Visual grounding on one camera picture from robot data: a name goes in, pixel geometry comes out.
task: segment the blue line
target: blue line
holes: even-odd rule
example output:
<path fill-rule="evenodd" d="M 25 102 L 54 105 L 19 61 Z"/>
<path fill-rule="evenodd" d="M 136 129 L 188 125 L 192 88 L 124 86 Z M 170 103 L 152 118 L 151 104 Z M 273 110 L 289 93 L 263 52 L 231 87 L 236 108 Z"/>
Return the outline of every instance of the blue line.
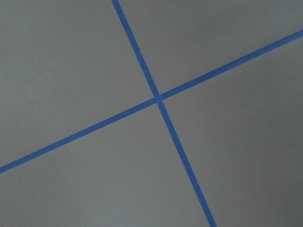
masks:
<path fill-rule="evenodd" d="M 118 16 L 120 18 L 120 21 L 121 21 L 122 26 L 123 26 L 123 28 L 125 30 L 125 33 L 126 33 L 128 39 L 129 39 L 129 42 L 132 45 L 132 48 L 133 48 L 134 53 L 135 53 L 135 55 L 137 57 L 137 60 L 138 60 L 140 66 L 142 68 L 142 71 L 143 71 L 143 73 L 145 75 L 145 78 L 146 78 L 146 80 L 147 80 L 147 82 L 148 82 L 148 84 L 149 84 L 149 86 L 151 88 L 151 91 L 152 91 L 152 93 L 154 95 L 154 98 L 155 98 L 155 100 L 156 100 L 156 102 L 158 104 L 159 110 L 160 110 L 160 112 L 162 114 L 162 117 L 163 117 L 165 123 L 166 123 L 166 126 L 167 126 L 167 128 L 169 130 L 169 133 L 170 133 L 170 135 L 172 137 L 172 140 L 173 140 L 173 142 L 175 144 L 175 147 L 176 147 L 176 149 L 177 149 L 177 151 L 179 153 L 179 156 L 180 156 L 180 158 L 182 160 L 183 166 L 184 166 L 184 168 L 185 168 L 185 170 L 187 172 L 187 175 L 188 175 L 188 177 L 189 177 L 189 179 L 190 179 L 190 181 L 191 181 L 191 183 L 192 183 L 192 185 L 193 185 L 193 187 L 195 189 L 196 195 L 197 195 L 197 197 L 198 197 L 198 199 L 200 201 L 200 204 L 201 204 L 201 206 L 203 208 L 203 211 L 204 211 L 205 216 L 206 216 L 206 218 L 208 220 L 208 223 L 209 223 L 209 225 L 211 227 L 216 227 L 217 225 L 216 225 L 216 223 L 214 221 L 214 218 L 213 218 L 213 216 L 211 214 L 211 211 L 210 211 L 210 209 L 209 209 L 209 207 L 207 205 L 206 199 L 205 199 L 205 197 L 204 197 L 204 195 L 202 193 L 202 190 L 201 190 L 201 188 L 199 186 L 199 183 L 198 183 L 198 181 L 196 179 L 194 171 L 193 171 L 192 167 L 190 166 L 188 158 L 187 158 L 187 156 L 185 154 L 185 151 L 184 151 L 184 149 L 182 147 L 181 141 L 180 141 L 180 139 L 179 139 L 179 137 L 177 135 L 177 132 L 176 132 L 176 130 L 175 130 L 173 124 L 172 124 L 172 121 L 171 121 L 171 119 L 169 117 L 169 114 L 168 114 L 166 108 L 165 108 L 165 105 L 163 103 L 161 95 L 160 95 L 160 93 L 159 93 L 159 91 L 158 91 L 158 89 L 156 87 L 155 82 L 153 81 L 152 75 L 151 75 L 151 73 L 150 73 L 150 71 L 149 71 L 149 69 L 147 67 L 147 64 L 146 64 L 146 62 L 144 60 L 144 57 L 143 57 L 143 55 L 142 55 L 142 53 L 140 51 L 138 43 L 136 42 L 136 39 L 135 39 L 135 37 L 134 37 L 134 35 L 133 35 L 132 31 L 131 31 L 131 28 L 130 28 L 127 20 L 126 20 L 126 17 L 124 15 L 124 12 L 122 11 L 122 8 L 121 8 L 121 6 L 119 4 L 119 1 L 118 0 L 112 0 L 112 2 L 114 4 L 116 12 L 117 12 L 117 14 L 118 14 Z"/>
<path fill-rule="evenodd" d="M 42 148 L 42 149 L 37 150 L 37 151 L 35 151 L 33 153 L 30 153 L 29 155 L 26 155 L 26 156 L 24 156 L 22 158 L 19 158 L 16 161 L 13 161 L 13 162 L 5 165 L 5 166 L 0 167 L 0 174 L 3 173 L 3 172 L 6 172 L 6 171 L 8 171 L 8 170 L 10 170 L 12 168 L 15 168 L 15 167 L 17 167 L 17 166 L 19 166 L 19 165 L 21 165 L 21 164 L 23 164 L 25 162 L 33 160 L 34 158 L 37 158 L 37 157 L 39 157 L 41 155 L 44 155 L 44 154 L 46 154 L 46 153 L 48 153 L 48 152 L 50 152 L 52 150 L 55 150 L 55 149 L 57 149 L 57 148 L 65 145 L 65 144 L 68 144 L 68 143 L 70 143 L 70 142 L 72 142 L 74 140 L 77 140 L 77 139 L 79 139 L 79 138 L 81 138 L 81 137 L 83 137 L 83 136 L 85 136 L 87 134 L 90 134 L 90 133 L 92 133 L 92 132 L 94 132 L 94 131 L 96 131 L 98 129 L 101 129 L 101 128 L 103 128 L 103 127 L 105 127 L 105 126 L 107 126 L 107 125 L 109 125 L 111 123 L 119 121 L 122 118 L 125 118 L 125 117 L 127 117 L 129 115 L 132 115 L 132 114 L 134 114 L 134 113 L 136 113 L 136 112 L 138 112 L 138 111 L 140 111 L 140 110 L 142 110 L 142 109 L 144 109 L 146 107 L 149 107 L 149 106 L 151 106 L 151 105 L 153 105 L 155 103 L 156 103 L 156 101 L 155 101 L 154 98 L 149 99 L 149 100 L 147 100 L 147 101 L 145 101 L 145 102 L 143 102 L 141 104 L 138 104 L 138 105 L 136 105 L 136 106 L 134 106 L 132 108 L 129 108 L 129 109 L 123 111 L 123 112 L 120 112 L 120 113 L 118 113 L 118 114 L 116 114 L 116 115 L 114 115 L 114 116 L 112 116 L 110 118 L 107 118 L 107 119 L 105 119 L 105 120 L 103 120 L 103 121 L 101 121 L 101 122 L 99 122 L 97 124 L 94 124 L 94 125 L 92 125 L 92 126 L 90 126 L 88 128 L 85 128 L 85 129 L 83 129 L 83 130 L 81 130 L 79 132 L 76 132 L 75 134 L 72 134 L 72 135 L 70 135 L 70 136 L 68 136 L 68 137 L 66 137 L 66 138 L 64 138 L 64 139 L 62 139 L 62 140 L 60 140 L 58 142 L 55 142 L 55 143 L 53 143 L 53 144 L 51 144 L 51 145 L 49 145 L 49 146 L 47 146 L 45 148 Z"/>
<path fill-rule="evenodd" d="M 191 88 L 191 87 L 193 87 L 197 84 L 200 84 L 200 83 L 202 83 L 202 82 L 204 82 L 208 79 L 211 79 L 215 76 L 218 76 L 221 73 L 224 73 L 224 72 L 226 72 L 228 70 L 231 70 L 231 69 L 233 69 L 233 68 L 235 68 L 239 65 L 242 65 L 242 64 L 244 64 L 244 63 L 246 63 L 250 60 L 253 60 L 253 59 L 269 52 L 269 51 L 272 51 L 272 50 L 274 50 L 274 49 L 276 49 L 280 46 L 283 46 L 283 45 L 285 45 L 287 43 L 290 43 L 290 42 L 292 42 L 292 41 L 294 41 L 298 38 L 301 38 L 302 36 L 303 36 L 303 30 L 300 30 L 296 33 L 293 33 L 293 34 L 291 34 L 291 35 L 289 35 L 289 36 L 287 36 L 283 39 L 280 39 L 280 40 L 278 40 L 278 41 L 276 41 L 276 42 L 274 42 L 270 45 L 262 47 L 261 49 L 258 49 L 256 51 L 254 51 L 252 53 L 249 53 L 249 54 L 247 54 L 247 55 L 245 55 L 241 58 L 238 58 L 238 59 L 236 59 L 236 60 L 234 60 L 234 61 L 232 61 L 232 62 L 230 62 L 226 65 L 223 65 L 223 66 L 221 66 L 221 67 L 219 67 L 219 68 L 217 68 L 213 71 L 210 71 L 210 72 L 208 72 L 208 73 L 206 73 L 206 74 L 204 74 L 204 75 L 202 75 L 198 78 L 195 78 L 195 79 L 193 79 L 193 80 L 191 80 L 187 83 L 184 83 L 184 84 L 182 84 L 178 87 L 175 87 L 175 88 L 163 93 L 161 95 L 161 97 L 162 97 L 162 99 L 167 99 L 167 98 L 169 98 L 169 97 L 171 97 L 175 94 L 178 94 L 178 93 L 180 93 L 180 92 L 182 92 L 186 89 L 189 89 L 189 88 Z"/>

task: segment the floor tile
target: floor tile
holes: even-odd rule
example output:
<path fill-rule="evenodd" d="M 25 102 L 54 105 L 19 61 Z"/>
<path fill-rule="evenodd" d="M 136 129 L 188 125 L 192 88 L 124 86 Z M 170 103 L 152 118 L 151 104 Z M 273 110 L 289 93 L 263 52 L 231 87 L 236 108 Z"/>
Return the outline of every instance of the floor tile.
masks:
<path fill-rule="evenodd" d="M 165 100 L 218 226 L 303 225 L 303 39 Z"/>
<path fill-rule="evenodd" d="M 0 3 L 0 166 L 152 97 L 110 1 Z"/>
<path fill-rule="evenodd" d="M 2 227 L 207 226 L 157 106 L 0 175 Z"/>
<path fill-rule="evenodd" d="M 160 92 L 303 27 L 303 1 L 121 0 Z"/>

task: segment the diagonal blue line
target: diagonal blue line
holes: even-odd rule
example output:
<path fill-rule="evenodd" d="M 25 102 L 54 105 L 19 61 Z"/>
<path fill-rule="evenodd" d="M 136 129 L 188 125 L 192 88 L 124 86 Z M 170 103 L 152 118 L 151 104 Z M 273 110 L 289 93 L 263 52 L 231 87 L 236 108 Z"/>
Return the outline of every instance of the diagonal blue line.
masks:
<path fill-rule="evenodd" d="M 180 93 L 184 90 L 187 90 L 187 89 L 189 89 L 189 88 L 191 88 L 191 87 L 193 87 L 197 84 L 200 84 L 200 83 L 202 83 L 202 82 L 204 82 L 208 79 L 211 79 L 215 76 L 218 76 L 221 73 L 224 73 L 228 70 L 231 70 L 231 69 L 233 69 L 233 68 L 235 68 L 239 65 L 242 65 L 242 64 L 244 64 L 244 63 L 246 63 L 250 60 L 253 60 L 253 59 L 255 59 L 255 58 L 257 58 L 257 57 L 259 57 L 259 56 L 261 56 L 261 55 L 263 55 L 267 52 L 270 52 L 270 51 L 272 51 L 272 50 L 274 50 L 274 49 L 276 49 L 280 46 L 283 46 L 283 45 L 285 45 L 287 43 L 290 43 L 290 42 L 292 42 L 292 41 L 294 41 L 298 38 L 301 38 L 301 37 L 303 37 L 303 30 L 300 30 L 296 33 L 293 33 L 293 34 L 291 34 L 291 35 L 289 35 L 289 36 L 287 36 L 283 39 L 280 39 L 280 40 L 278 40 L 278 41 L 276 41 L 276 42 L 274 42 L 270 45 L 262 47 L 262 48 L 254 51 L 252 53 L 249 53 L 249 54 L 247 54 L 243 57 L 240 57 L 240 58 L 238 58 L 238 59 L 236 59 L 236 60 L 234 60 L 234 61 L 232 61 L 232 62 L 230 62 L 226 65 L 223 65 L 223 66 L 221 66 L 221 67 L 219 67 L 219 68 L 217 68 L 213 71 L 210 71 L 210 72 L 208 72 L 208 73 L 206 73 L 206 74 L 204 74 L 204 75 L 202 75 L 198 78 L 195 78 L 195 79 L 193 79 L 189 82 L 186 82 L 186 83 L 184 83 L 184 84 L 182 84 L 178 87 L 175 87 L 175 88 L 163 93 L 161 95 L 161 97 L 162 97 L 162 99 L 167 99 L 167 98 L 169 98 L 169 97 L 171 97 L 175 94 L 178 94 L 178 93 Z"/>
<path fill-rule="evenodd" d="M 79 132 L 76 132 L 76 133 L 74 133 L 74 134 L 72 134 L 72 135 L 70 135 L 70 136 L 68 136 L 68 137 L 66 137 L 66 138 L 64 138 L 64 139 L 62 139 L 60 141 L 57 141 L 57 142 L 55 142 L 55 143 L 53 143 L 51 145 L 48 145 L 45 148 L 42 148 L 42 149 L 37 150 L 37 151 L 35 151 L 33 153 L 30 153 L 30 154 L 28 154 L 28 155 L 26 155 L 26 156 L 24 156 L 22 158 L 19 158 L 19 159 L 15 160 L 15 161 L 13 161 L 13 162 L 5 165 L 5 166 L 0 167 L 0 174 L 3 173 L 3 172 L 6 172 L 6 171 L 8 171 L 8 170 L 10 170 L 12 168 L 15 168 L 15 167 L 17 167 L 17 166 L 19 166 L 19 165 L 21 165 L 21 164 L 23 164 L 25 162 L 28 162 L 28 161 L 36 158 L 36 157 L 44 155 L 44 154 L 46 154 L 46 153 L 48 153 L 48 152 L 50 152 L 52 150 L 55 150 L 55 149 L 57 149 L 57 148 L 65 145 L 65 144 L 68 144 L 68 143 L 70 143 L 70 142 L 72 142 L 74 140 L 77 140 L 77 139 L 79 139 L 79 138 L 81 138 L 81 137 L 83 137 L 83 136 L 85 136 L 87 134 L 90 134 L 90 133 L 92 133 L 92 132 L 94 132 L 94 131 L 96 131 L 98 129 L 101 129 L 101 128 L 109 125 L 109 124 L 112 124 L 112 123 L 114 123 L 116 121 L 119 121 L 122 118 L 125 118 L 125 117 L 127 117 L 129 115 L 132 115 L 132 114 L 134 114 L 134 113 L 136 113 L 136 112 L 138 112 L 138 111 L 140 111 L 140 110 L 142 110 L 142 109 L 144 109 L 144 108 L 146 108 L 148 106 L 151 106 L 151 105 L 153 105 L 155 103 L 156 103 L 156 101 L 155 101 L 154 98 L 149 99 L 149 100 L 147 100 L 147 101 L 145 101 L 145 102 L 143 102 L 141 104 L 138 104 L 138 105 L 136 105 L 136 106 L 134 106 L 132 108 L 129 108 L 129 109 L 123 111 L 123 112 L 120 112 L 120 113 L 118 113 L 118 114 L 116 114 L 116 115 L 114 115 L 114 116 L 112 116 L 110 118 L 107 118 L 107 119 L 105 119 L 105 120 L 103 120 L 103 121 L 101 121 L 101 122 L 99 122 L 97 124 L 89 126 L 88 128 L 85 128 L 85 129 L 83 129 L 83 130 L 81 130 Z"/>
<path fill-rule="evenodd" d="M 197 197 L 198 197 L 198 199 L 200 201 L 200 204 L 201 204 L 201 206 L 203 208 L 203 211 L 205 213 L 207 221 L 208 221 L 208 223 L 209 223 L 209 225 L 211 227 L 216 227 L 217 225 L 215 223 L 215 220 L 214 220 L 214 218 L 213 218 L 213 216 L 211 214 L 211 211 L 210 211 L 210 209 L 208 207 L 206 199 L 205 199 L 205 197 L 204 197 L 204 195 L 202 193 L 202 190 L 201 190 L 201 188 L 199 186 L 199 183 L 198 183 L 198 181 L 196 179 L 194 171 L 193 171 L 192 167 L 190 166 L 188 158 L 187 158 L 187 156 L 185 154 L 185 151 L 184 151 L 184 149 L 182 147 L 181 141 L 180 141 L 180 139 L 179 139 L 179 137 L 177 135 L 177 132 L 176 132 L 176 130 L 175 130 L 174 126 L 173 126 L 173 123 L 172 123 L 172 121 L 171 121 L 171 119 L 169 117 L 169 114 L 168 114 L 168 112 L 167 112 L 167 110 L 165 108 L 165 105 L 163 103 L 161 95 L 160 95 L 160 93 L 159 93 L 159 91 L 158 91 L 158 89 L 156 87 L 155 82 L 153 81 L 152 75 L 151 75 L 151 73 L 150 73 L 150 71 L 149 71 L 149 69 L 147 67 L 146 61 L 145 61 L 145 59 L 144 59 L 144 57 L 143 57 L 143 55 L 142 55 L 142 53 L 140 51 L 139 45 L 138 45 L 138 43 L 137 43 L 137 41 L 136 41 L 136 39 L 135 39 L 132 31 L 131 31 L 131 28 L 130 28 L 127 20 L 126 20 L 124 12 L 122 11 L 120 3 L 119 3 L 118 0 L 112 0 L 112 2 L 114 4 L 116 12 L 117 12 L 117 14 L 118 14 L 118 16 L 120 18 L 120 21 L 121 21 L 122 26 L 123 26 L 123 28 L 125 30 L 125 33 L 126 33 L 128 39 L 129 39 L 129 42 L 132 45 L 132 48 L 133 48 L 134 53 L 135 53 L 135 55 L 137 57 L 137 60 L 138 60 L 140 66 L 142 68 L 142 71 L 143 71 L 143 73 L 145 75 L 145 78 L 146 78 L 146 80 L 147 80 L 147 82 L 148 82 L 148 84 L 149 84 L 149 86 L 151 88 L 151 91 L 152 91 L 152 93 L 154 95 L 154 98 L 155 98 L 155 100 L 156 100 L 156 102 L 158 104 L 159 110 L 160 110 L 160 112 L 162 114 L 162 117 L 163 117 L 165 123 L 166 123 L 166 126 L 167 126 L 167 128 L 169 130 L 169 133 L 170 133 L 171 138 L 172 138 L 172 140 L 173 140 L 173 142 L 175 144 L 175 147 L 176 147 L 176 149 L 177 149 L 177 151 L 179 153 L 179 156 L 180 156 L 180 158 L 182 160 L 183 166 L 184 166 L 184 168 L 185 168 L 185 170 L 187 172 L 187 175 L 188 175 L 188 177 L 189 177 L 189 179 L 190 179 L 190 181 L 192 183 L 193 188 L 195 189 L 196 195 L 197 195 Z"/>

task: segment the gray surface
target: gray surface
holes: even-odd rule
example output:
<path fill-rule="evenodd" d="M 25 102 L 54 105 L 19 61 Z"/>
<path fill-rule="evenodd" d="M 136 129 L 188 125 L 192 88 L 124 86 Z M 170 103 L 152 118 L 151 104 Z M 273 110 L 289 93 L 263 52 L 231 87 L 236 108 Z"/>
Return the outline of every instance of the gray surface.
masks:
<path fill-rule="evenodd" d="M 122 0 L 160 92 L 303 28 L 302 0 Z"/>
<path fill-rule="evenodd" d="M 303 225 L 303 40 L 165 101 L 218 226 Z"/>
<path fill-rule="evenodd" d="M 121 1 L 160 92 L 303 28 L 303 2 Z M 0 2 L 0 166 L 151 98 L 110 1 Z M 303 225 L 303 41 L 165 101 L 219 227 Z M 0 226 L 208 226 L 156 106 L 0 175 Z"/>
<path fill-rule="evenodd" d="M 156 106 L 2 174 L 0 188 L 2 227 L 207 226 Z"/>
<path fill-rule="evenodd" d="M 110 1 L 0 3 L 0 166 L 152 97 Z"/>

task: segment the blue floor marking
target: blue floor marking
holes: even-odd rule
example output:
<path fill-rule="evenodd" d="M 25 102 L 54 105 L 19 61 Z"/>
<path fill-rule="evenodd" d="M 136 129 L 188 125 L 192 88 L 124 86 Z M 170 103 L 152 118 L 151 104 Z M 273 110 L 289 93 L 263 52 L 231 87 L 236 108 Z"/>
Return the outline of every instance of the blue floor marking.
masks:
<path fill-rule="evenodd" d="M 211 79 L 211 78 L 213 78 L 215 76 L 218 76 L 221 73 L 224 73 L 224 72 L 226 72 L 228 70 L 231 70 L 231 69 L 233 69 L 233 68 L 235 68 L 235 67 L 237 67 L 239 65 L 242 65 L 242 64 L 244 64 L 244 63 L 246 63 L 246 62 L 248 62 L 250 60 L 253 60 L 253 59 L 255 59 L 255 58 L 257 58 L 257 57 L 259 57 L 259 56 L 261 56 L 261 55 L 263 55 L 263 54 L 265 54 L 267 52 L 269 52 L 269 51 L 272 51 L 272 50 L 274 50 L 274 49 L 276 49 L 276 48 L 278 48 L 280 46 L 283 46 L 283 45 L 285 45 L 287 43 L 290 43 L 290 42 L 292 42 L 292 41 L 294 41 L 294 40 L 296 40 L 298 38 L 301 38 L 302 36 L 303 36 L 303 30 L 300 30 L 300 31 L 298 31 L 296 33 L 293 33 L 293 34 L 291 34 L 291 35 L 289 35 L 289 36 L 287 36 L 287 37 L 285 37 L 283 39 L 280 39 L 280 40 L 278 40 L 278 41 L 276 41 L 276 42 L 274 42 L 274 43 L 272 43 L 270 45 L 262 47 L 261 49 L 258 49 L 256 51 L 254 51 L 252 53 L 249 53 L 249 54 L 247 54 L 247 55 L 245 55 L 243 57 L 240 57 L 240 58 L 238 58 L 238 59 L 236 59 L 236 60 L 234 60 L 234 61 L 232 61 L 232 62 L 230 62 L 230 63 L 228 63 L 226 65 L 223 65 L 223 66 L 221 66 L 221 67 L 219 67 L 219 68 L 217 68 L 217 69 L 215 69 L 213 71 L 210 71 L 210 72 L 208 72 L 208 73 L 206 73 L 206 74 L 204 74 L 204 75 L 202 75 L 202 76 L 200 76 L 198 78 L 195 78 L 195 79 L 193 79 L 193 80 L 191 80 L 191 81 L 189 81 L 187 83 L 184 83 L 184 84 L 182 84 L 182 85 L 180 85 L 178 87 L 175 87 L 172 90 L 169 90 L 169 91 L 163 93 L 161 95 L 161 97 L 162 97 L 162 99 L 169 98 L 169 97 L 171 97 L 171 96 L 173 96 L 175 94 L 178 94 L 178 93 L 180 93 L 180 92 L 182 92 L 182 91 L 184 91 L 186 89 L 189 89 L 189 88 L 191 88 L 191 87 L 193 87 L 193 86 L 195 86 L 197 84 L 200 84 L 200 83 L 202 83 L 202 82 L 204 82 L 204 81 L 206 81 L 208 79 Z"/>
<path fill-rule="evenodd" d="M 224 73 L 224 72 L 226 72 L 228 70 L 231 70 L 231 69 L 233 69 L 233 68 L 235 68 L 237 66 L 240 66 L 240 65 L 242 65 L 242 64 L 244 64 L 244 63 L 246 63 L 246 62 L 248 62 L 248 61 L 250 61 L 250 60 L 252 60 L 254 58 L 257 58 L 257 57 L 259 57 L 259 56 L 261 56 L 261 55 L 263 55 L 263 54 L 265 54 L 265 53 L 267 53 L 267 52 L 269 52 L 271 50 L 274 50 L 275 48 L 278 48 L 278 47 L 280 47 L 282 45 L 290 43 L 290 42 L 292 42 L 292 41 L 294 41 L 294 40 L 296 40 L 298 38 L 301 38 L 301 37 L 303 37 L 303 30 L 300 30 L 300 31 L 298 31 L 296 33 L 293 33 L 293 34 L 291 34 L 291 35 L 289 35 L 289 36 L 287 36 L 287 37 L 285 37 L 283 39 L 280 39 L 280 40 L 278 40 L 278 41 L 276 41 L 276 42 L 274 42 L 274 43 L 272 43 L 272 44 L 270 44 L 268 46 L 265 46 L 265 47 L 263 47 L 263 48 L 261 48 L 259 50 L 256 50 L 256 51 L 254 51 L 254 52 L 252 52 L 252 53 L 250 53 L 248 55 L 245 55 L 245 56 L 243 56 L 243 57 L 241 57 L 241 58 L 239 58 L 237 60 L 234 60 L 234 61 L 232 61 L 232 62 L 230 62 L 230 63 L 228 63 L 226 65 L 223 65 L 223 66 L 221 66 L 221 67 L 219 67 L 219 68 L 217 68 L 217 69 L 215 69 L 215 70 L 213 70 L 211 72 L 208 72 L 208 73 L 206 73 L 206 74 L 204 74 L 204 75 L 202 75 L 202 76 L 200 76 L 200 77 L 198 77 L 196 79 L 193 79 L 193 80 L 191 80 L 191 81 L 189 81 L 187 83 L 184 83 L 184 84 L 182 84 L 182 85 L 180 85 L 180 86 L 178 86 L 176 88 L 173 88 L 173 89 L 171 89 L 171 90 L 169 90 L 169 91 L 161 94 L 160 95 L 161 96 L 161 100 L 164 100 L 164 99 L 167 99 L 167 98 L 169 98 L 169 97 L 171 97 L 173 95 L 176 95 L 176 94 L 178 94 L 178 93 L 180 93 L 180 92 L 182 92 L 182 91 L 184 91 L 186 89 L 189 89 L 189 88 L 191 88 L 191 87 L 193 87 L 195 85 L 198 85 L 198 84 L 200 84 L 200 83 L 202 83 L 202 82 L 204 82 L 204 81 L 206 81 L 208 79 L 211 79 L 211 78 L 213 78 L 213 77 L 215 77 L 215 76 L 217 76 L 219 74 L 222 74 L 222 73 Z M 112 116 L 110 118 L 107 118 L 107 119 L 105 119 L 105 120 L 103 120 L 103 121 L 101 121 L 101 122 L 99 122 L 97 124 L 94 124 L 94 125 L 86 128 L 86 129 L 83 129 L 83 130 L 81 130 L 81 131 L 79 131 L 79 132 L 77 132 L 77 133 L 75 133 L 75 134 L 73 134 L 73 135 L 71 135 L 69 137 L 66 137 L 66 138 L 64 138 L 64 139 L 62 139 L 62 140 L 60 140 L 58 142 L 55 142 L 55 143 L 53 143 L 53 144 L 51 144 L 51 145 L 49 145 L 47 147 L 44 147 L 44 148 L 42 148 L 40 150 L 37 150 L 37 151 L 35 151 L 33 153 L 30 153 L 30 154 L 24 156 L 22 158 L 19 158 L 19 159 L 15 160 L 15 161 L 13 161 L 13 162 L 11 162 L 9 164 L 6 164 L 6 165 L 0 167 L 0 174 L 4 173 L 4 172 L 6 172 L 6 171 L 8 171 L 10 169 L 13 169 L 13 168 L 15 168 L 15 167 L 17 167 L 17 166 L 25 163 L 25 162 L 28 162 L 28 161 L 36 158 L 36 157 L 39 157 L 39 156 L 41 156 L 43 154 L 46 154 L 46 153 L 48 153 L 48 152 L 50 152 L 52 150 L 55 150 L 55 149 L 57 149 L 57 148 L 65 145 L 65 144 L 68 144 L 68 143 L 70 143 L 70 142 L 72 142 L 74 140 L 77 140 L 77 139 L 79 139 L 79 138 L 81 138 L 81 137 L 83 137 L 85 135 L 88 135 L 88 134 L 90 134 L 90 133 L 92 133 L 92 132 L 94 132 L 96 130 L 99 130 L 99 129 L 107 126 L 107 125 L 110 125 L 110 124 L 112 124 L 112 123 L 114 123 L 116 121 L 119 121 L 119 120 L 121 120 L 121 119 L 123 119 L 123 118 L 125 118 L 127 116 L 130 116 L 130 115 L 132 115 L 132 114 L 134 114 L 134 113 L 136 113 L 136 112 L 138 112 L 138 111 L 140 111 L 140 110 L 142 110 L 144 108 L 147 108 L 147 107 L 149 107 L 149 106 L 151 106 L 153 104 L 156 104 L 156 103 L 157 102 L 156 102 L 155 98 L 149 99 L 149 100 L 147 100 L 147 101 L 145 101 L 143 103 L 140 103 L 140 104 L 138 104 L 138 105 L 136 105 L 136 106 L 134 106 L 132 108 L 129 108 L 129 109 L 127 109 L 127 110 L 125 110 L 125 111 L 123 111 L 121 113 L 118 113 L 118 114 L 116 114 L 116 115 L 114 115 L 114 116 Z"/>
<path fill-rule="evenodd" d="M 30 153 L 29 155 L 26 155 L 26 156 L 24 156 L 22 158 L 19 158 L 19 159 L 15 160 L 15 161 L 13 161 L 13 162 L 11 162 L 9 164 L 6 164 L 5 166 L 0 167 L 0 174 L 3 173 L 3 172 L 6 172 L 6 171 L 8 171 L 8 170 L 10 170 L 12 168 L 15 168 L 15 167 L 17 167 L 17 166 L 19 166 L 19 165 L 21 165 L 21 164 L 23 164 L 25 162 L 28 162 L 28 161 L 36 158 L 36 157 L 44 155 L 44 154 L 46 154 L 46 153 L 48 153 L 48 152 L 50 152 L 52 150 L 55 150 L 55 149 L 57 149 L 57 148 L 65 145 L 65 144 L 68 144 L 68 143 L 70 143 L 70 142 L 72 142 L 74 140 L 77 140 L 77 139 L 79 139 L 79 138 L 81 138 L 81 137 L 83 137 L 83 136 L 85 136 L 87 134 L 90 134 L 90 133 L 92 133 L 92 132 L 94 132 L 96 130 L 99 130 L 99 129 L 101 129 L 101 128 L 109 125 L 109 124 L 112 124 L 112 123 L 114 123 L 116 121 L 119 121 L 122 118 L 125 118 L 125 117 L 127 117 L 129 115 L 132 115 L 132 114 L 134 114 L 134 113 L 136 113 L 136 112 L 138 112 L 138 111 L 140 111 L 140 110 L 142 110 L 142 109 L 144 109 L 144 108 L 146 108 L 148 106 L 151 106 L 151 105 L 153 105 L 155 103 L 156 103 L 156 101 L 155 101 L 154 98 L 149 99 L 149 100 L 147 100 L 147 101 L 145 101 L 145 102 L 143 102 L 141 104 L 138 104 L 138 105 L 136 105 L 136 106 L 134 106 L 132 108 L 129 108 L 129 109 L 123 111 L 123 112 L 120 112 L 120 113 L 118 113 L 118 114 L 116 114 L 116 115 L 114 115 L 114 116 L 112 116 L 110 118 L 107 118 L 107 119 L 105 119 L 105 120 L 103 120 L 103 121 L 101 121 L 101 122 L 99 122 L 97 124 L 89 126 L 88 128 L 85 128 L 85 129 L 83 129 L 83 130 L 81 130 L 79 132 L 76 132 L 76 133 L 74 133 L 74 134 L 72 134 L 72 135 L 70 135 L 70 136 L 68 136 L 68 137 L 66 137 L 66 138 L 64 138 L 64 139 L 62 139 L 60 141 L 57 141 L 57 142 L 55 142 L 55 143 L 53 143 L 51 145 L 48 145 L 47 147 L 44 147 L 44 148 L 42 148 L 40 150 L 37 150 L 37 151 L 35 151 L 33 153 Z"/>
<path fill-rule="evenodd" d="M 185 151 L 184 151 L 184 149 L 182 147 L 181 141 L 180 141 L 180 139 L 179 139 L 179 137 L 177 135 L 177 132 L 176 132 L 176 130 L 175 130 L 174 126 L 173 126 L 173 123 L 172 123 L 172 121 L 171 121 L 171 119 L 169 117 L 169 114 L 168 114 L 168 112 L 167 112 L 167 110 L 165 108 L 165 105 L 163 103 L 161 95 L 160 95 L 160 93 L 159 93 L 159 91 L 157 89 L 157 86 L 156 86 L 153 78 L 152 78 L 152 75 L 151 75 L 151 73 L 150 73 L 150 71 L 148 69 L 148 66 L 147 66 L 147 64 L 145 62 L 145 59 L 144 59 L 144 57 L 143 57 L 143 55 L 142 55 L 142 53 L 140 51 L 139 45 L 138 45 L 138 43 L 137 43 L 137 41 L 136 41 L 136 39 L 135 39 L 132 31 L 131 31 L 131 28 L 130 28 L 128 22 L 127 22 L 127 19 L 126 19 L 125 15 L 124 15 L 124 12 L 123 12 L 123 10 L 122 10 L 122 8 L 120 6 L 120 3 L 119 3 L 118 0 L 112 0 L 112 2 L 114 4 L 114 6 L 115 6 L 116 12 L 117 12 L 117 14 L 118 14 L 118 16 L 120 18 L 122 26 L 123 26 L 123 28 L 125 30 L 125 33 L 126 33 L 128 39 L 129 39 L 129 42 L 132 45 L 132 48 L 133 48 L 134 53 L 135 53 L 135 55 L 137 57 L 137 60 L 138 60 L 140 66 L 142 68 L 142 71 L 143 71 L 143 73 L 145 75 L 145 78 L 146 78 L 146 80 L 147 80 L 147 82 L 148 82 L 148 84 L 149 84 L 149 86 L 151 88 L 151 91 L 152 91 L 152 93 L 154 95 L 154 98 L 155 98 L 155 100 L 156 100 L 156 102 L 158 104 L 159 110 L 160 110 L 160 112 L 162 114 L 162 117 L 163 117 L 165 123 L 166 123 L 166 126 L 167 126 L 167 128 L 169 130 L 169 133 L 170 133 L 171 138 L 172 138 L 172 140 L 173 140 L 173 142 L 175 144 L 175 147 L 176 147 L 176 149 L 177 149 L 177 151 L 179 153 L 179 156 L 180 156 L 180 158 L 182 160 L 182 163 L 183 163 L 183 166 L 184 166 L 184 168 L 186 170 L 186 173 L 187 173 L 187 175 L 188 175 L 188 177 L 189 177 L 189 179 L 190 179 L 190 181 L 192 183 L 193 188 L 195 189 L 196 195 L 197 195 L 197 197 L 198 197 L 198 199 L 200 201 L 200 204 L 201 204 L 202 209 L 203 209 L 203 211 L 205 213 L 207 221 L 208 221 L 210 227 L 216 227 L 217 225 L 215 223 L 213 215 L 212 215 L 212 213 L 211 213 L 211 211 L 210 211 L 210 209 L 208 207 L 206 199 L 205 199 L 205 197 L 204 197 L 204 195 L 202 193 L 202 190 L 201 190 L 201 188 L 199 186 L 199 183 L 198 183 L 198 181 L 196 179 L 195 173 L 194 173 L 192 167 L 190 166 L 188 158 L 187 158 L 187 156 L 185 154 Z"/>

